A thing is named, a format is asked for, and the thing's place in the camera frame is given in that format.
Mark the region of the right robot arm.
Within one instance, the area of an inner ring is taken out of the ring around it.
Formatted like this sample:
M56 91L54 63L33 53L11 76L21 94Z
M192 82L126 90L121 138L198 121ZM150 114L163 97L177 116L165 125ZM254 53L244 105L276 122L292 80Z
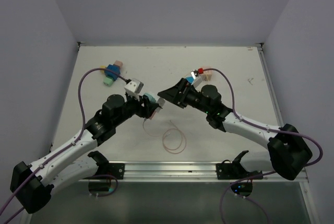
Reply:
M191 106L206 114L209 125L220 131L236 134L259 144L266 152L252 155L241 152L232 162L221 163L221 170L242 179L262 171L274 171L287 180L294 180L312 157L312 152L297 129L286 124L271 126L236 116L221 101L216 86L205 85L200 91L182 78L158 96L180 108Z

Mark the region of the teal plug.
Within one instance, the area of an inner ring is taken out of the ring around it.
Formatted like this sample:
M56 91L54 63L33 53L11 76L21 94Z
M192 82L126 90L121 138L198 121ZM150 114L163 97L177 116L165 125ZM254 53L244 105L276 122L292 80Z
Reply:
M149 99L149 101L152 102L152 103L156 103L157 102L156 97L153 94L151 94L151 93L145 92L143 94L143 96L146 96Z

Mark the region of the pink cube socket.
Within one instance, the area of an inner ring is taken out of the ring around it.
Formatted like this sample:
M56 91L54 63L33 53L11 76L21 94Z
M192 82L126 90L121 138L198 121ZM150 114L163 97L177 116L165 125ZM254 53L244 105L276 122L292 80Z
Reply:
M203 74L201 76L202 76L202 79L204 81L211 81L211 79L212 79L212 71L208 70L208 67L205 67L204 68L204 72L203 72Z

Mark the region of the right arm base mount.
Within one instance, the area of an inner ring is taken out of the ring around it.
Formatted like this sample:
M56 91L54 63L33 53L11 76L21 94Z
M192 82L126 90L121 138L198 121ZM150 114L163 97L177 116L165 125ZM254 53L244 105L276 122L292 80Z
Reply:
M242 167L242 158L248 154L249 151L242 151L233 161L224 160L221 163L216 163L216 174L218 180L239 180L253 176L254 179L263 179L263 173L260 171L248 172Z

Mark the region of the salmon plug with cable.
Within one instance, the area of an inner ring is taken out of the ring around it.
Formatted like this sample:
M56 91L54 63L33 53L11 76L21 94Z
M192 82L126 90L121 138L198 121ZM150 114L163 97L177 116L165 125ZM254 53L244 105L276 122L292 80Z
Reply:
M150 117L149 119L152 120L153 117L154 117L158 112L159 112L159 110L156 109L156 110L152 113L152 115L151 115L151 117Z

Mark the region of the white cube socket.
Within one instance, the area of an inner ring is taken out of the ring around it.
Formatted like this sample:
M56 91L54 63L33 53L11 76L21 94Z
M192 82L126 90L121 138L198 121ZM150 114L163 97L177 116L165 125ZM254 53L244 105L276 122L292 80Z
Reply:
M159 98L157 100L157 104L159 105L159 107L162 108L164 106L164 104L165 104L165 100L163 98Z

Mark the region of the light blue plug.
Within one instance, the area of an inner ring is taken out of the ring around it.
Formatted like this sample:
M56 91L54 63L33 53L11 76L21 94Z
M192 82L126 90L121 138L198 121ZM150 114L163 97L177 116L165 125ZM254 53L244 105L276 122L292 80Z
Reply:
M185 77L185 79L190 83L193 84L195 82L195 79L193 77Z

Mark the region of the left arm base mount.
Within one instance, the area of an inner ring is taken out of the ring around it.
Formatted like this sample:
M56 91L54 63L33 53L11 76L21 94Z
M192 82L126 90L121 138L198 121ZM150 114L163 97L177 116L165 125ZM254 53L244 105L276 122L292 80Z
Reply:
M92 151L87 156L88 161L93 162L93 169L85 179L102 178L103 175L111 175L118 180L124 178L125 163L109 162L99 151Z

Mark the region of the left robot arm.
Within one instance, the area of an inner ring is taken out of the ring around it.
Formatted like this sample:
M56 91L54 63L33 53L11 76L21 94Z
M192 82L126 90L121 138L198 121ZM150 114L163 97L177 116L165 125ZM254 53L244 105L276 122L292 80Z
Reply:
M83 178L110 175L109 162L96 148L116 133L132 116L148 119L159 104L147 96L111 95L83 129L65 144L30 164L13 169L10 190L27 213L42 209L57 189Z

